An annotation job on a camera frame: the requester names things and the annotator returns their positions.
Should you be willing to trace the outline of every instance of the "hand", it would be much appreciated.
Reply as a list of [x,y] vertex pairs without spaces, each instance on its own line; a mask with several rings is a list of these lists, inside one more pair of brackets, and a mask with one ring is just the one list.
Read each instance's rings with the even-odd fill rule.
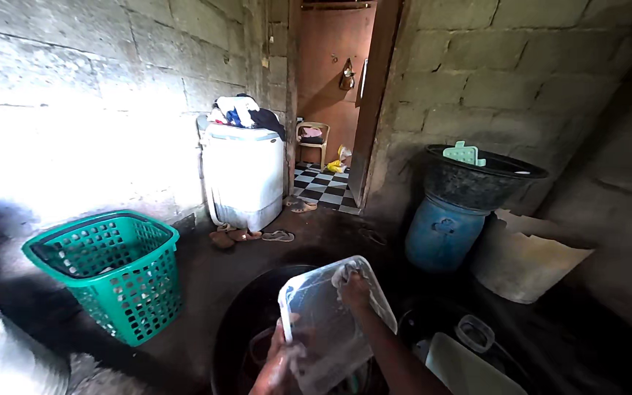
[[369,283],[359,273],[350,273],[347,283],[341,288],[343,303],[352,311],[369,308]]
[[[299,315],[291,313],[289,319],[294,322]],[[305,356],[302,345],[288,346],[285,341],[285,327],[282,319],[276,321],[275,333],[270,340],[270,349],[265,366],[255,380],[250,395],[280,395],[285,392],[282,384],[289,372],[289,365],[299,356]]]

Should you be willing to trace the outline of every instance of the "blue plastic barrel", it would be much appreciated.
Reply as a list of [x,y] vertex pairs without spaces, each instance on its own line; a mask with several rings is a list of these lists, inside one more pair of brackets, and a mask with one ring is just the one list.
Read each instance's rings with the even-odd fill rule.
[[428,273],[455,271],[477,240],[490,211],[471,210],[427,195],[406,237],[406,256]]

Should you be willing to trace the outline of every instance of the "green soap dish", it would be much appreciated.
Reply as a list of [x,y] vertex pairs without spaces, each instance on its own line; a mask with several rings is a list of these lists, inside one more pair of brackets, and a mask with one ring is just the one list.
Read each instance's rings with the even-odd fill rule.
[[475,166],[486,166],[486,159],[477,159],[479,155],[479,149],[475,146],[465,147],[464,141],[458,141],[455,143],[454,148],[445,148],[443,150],[443,156],[455,159],[460,162],[469,163]]

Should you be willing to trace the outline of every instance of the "orange wall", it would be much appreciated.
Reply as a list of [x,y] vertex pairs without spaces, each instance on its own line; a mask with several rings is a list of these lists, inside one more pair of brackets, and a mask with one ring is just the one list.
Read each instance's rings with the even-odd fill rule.
[[[356,97],[364,60],[369,54],[375,7],[359,10],[302,11],[297,76],[297,115],[304,121],[329,124],[326,162],[338,159],[338,147],[352,149],[355,142]],[[341,72],[350,58],[355,88],[338,88]],[[318,148],[302,148],[302,160],[320,162]]]

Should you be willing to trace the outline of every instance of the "white washing machine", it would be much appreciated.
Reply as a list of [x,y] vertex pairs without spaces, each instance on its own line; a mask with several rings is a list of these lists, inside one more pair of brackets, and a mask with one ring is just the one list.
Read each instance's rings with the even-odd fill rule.
[[202,148],[206,196],[217,225],[255,231],[279,215],[285,143],[276,132],[210,123]]

